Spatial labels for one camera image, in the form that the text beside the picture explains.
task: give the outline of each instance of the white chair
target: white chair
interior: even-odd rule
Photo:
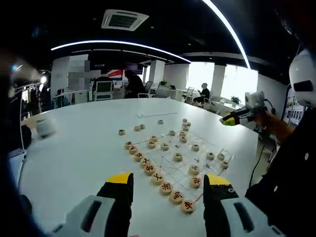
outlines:
[[[112,100],[113,92],[112,92],[112,81],[97,81],[95,87],[94,101],[99,100]]]
[[[185,101],[185,103],[190,104],[190,105],[193,103],[193,92],[194,92],[194,88],[193,87],[189,87],[187,92],[186,92],[186,101]]]
[[[159,85],[156,90],[157,98],[168,98],[170,96],[171,87],[168,85]]]
[[[153,81],[148,81],[146,82],[145,85],[145,93],[138,93],[137,96],[138,98],[150,98],[150,88],[153,85]]]
[[[212,106],[211,98],[212,98],[213,92],[210,91],[209,93],[209,98],[204,98],[204,104],[203,104],[203,109],[209,110]]]

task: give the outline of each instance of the white column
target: white column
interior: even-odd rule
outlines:
[[[213,82],[211,87],[212,96],[221,96],[223,81],[225,75],[225,66],[215,65]]]
[[[154,83],[159,83],[163,79],[165,62],[155,60],[150,64],[150,73],[149,73],[149,81],[153,81]]]
[[[146,74],[147,74],[147,67],[144,67],[144,73],[143,73],[143,83],[145,83]]]
[[[189,64],[170,64],[164,67],[163,80],[177,89],[186,89],[189,78]]]

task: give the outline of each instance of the poster on wall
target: poster on wall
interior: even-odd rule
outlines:
[[[109,77],[113,80],[122,80],[123,77],[123,70],[108,70],[106,73],[102,72],[102,76]]]
[[[286,99],[283,121],[288,125],[297,126],[303,117],[305,107],[297,102],[292,88],[289,88]]]

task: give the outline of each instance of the curved led light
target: curved led light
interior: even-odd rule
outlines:
[[[161,49],[158,49],[158,48],[154,48],[154,47],[150,47],[150,46],[143,45],[143,44],[138,44],[138,43],[131,43],[131,42],[125,42],[125,41],[116,41],[116,40],[87,40],[87,41],[80,41],[80,42],[63,44],[63,45],[51,48],[50,50],[54,51],[54,50],[57,50],[59,48],[68,47],[68,46],[77,45],[77,44],[83,44],[83,43],[121,43],[121,44],[128,44],[128,45],[133,45],[133,46],[138,46],[138,47],[152,49],[152,50],[155,50],[155,51],[158,51],[158,52],[161,52],[161,53],[166,53],[166,54],[169,54],[171,56],[180,58],[180,59],[182,59],[184,61],[187,61],[188,63],[191,63],[191,61],[189,61],[188,59],[185,59],[185,58],[180,57],[180,56],[178,56],[176,54],[169,53],[167,51],[164,51],[164,50],[161,50]]]
[[[202,0],[206,5],[208,5],[209,8],[211,8],[214,13],[218,16],[218,18],[224,23],[226,26],[227,30],[231,33],[232,37],[234,38],[239,50],[241,51],[241,54],[243,55],[243,58],[246,62],[246,65],[248,69],[250,68],[250,64],[248,62],[247,55],[245,53],[245,50],[243,49],[240,40],[238,39],[235,31],[233,30],[232,26],[229,24],[228,20],[225,18],[225,16],[221,13],[221,11],[212,3],[210,0]]]

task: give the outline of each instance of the black ceiling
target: black ceiling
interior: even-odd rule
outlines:
[[[273,9],[261,0],[212,0],[235,29],[248,56],[270,63],[251,67],[275,75],[287,83],[288,66],[299,43],[282,27]],[[106,9],[140,12],[149,18],[134,32],[102,29]],[[123,40],[160,48],[178,55],[188,52],[240,51],[226,27],[201,0],[160,1],[89,1],[77,4],[51,4],[16,9],[7,19],[8,44],[39,69],[49,69],[56,57],[71,51],[91,48],[117,48],[110,44],[85,44],[51,52],[62,44],[82,40]],[[135,48],[124,49],[136,51]],[[112,53],[102,51],[104,57]],[[147,56],[129,56],[138,62]],[[215,61],[245,66],[243,60],[213,57],[190,57],[193,61]]]

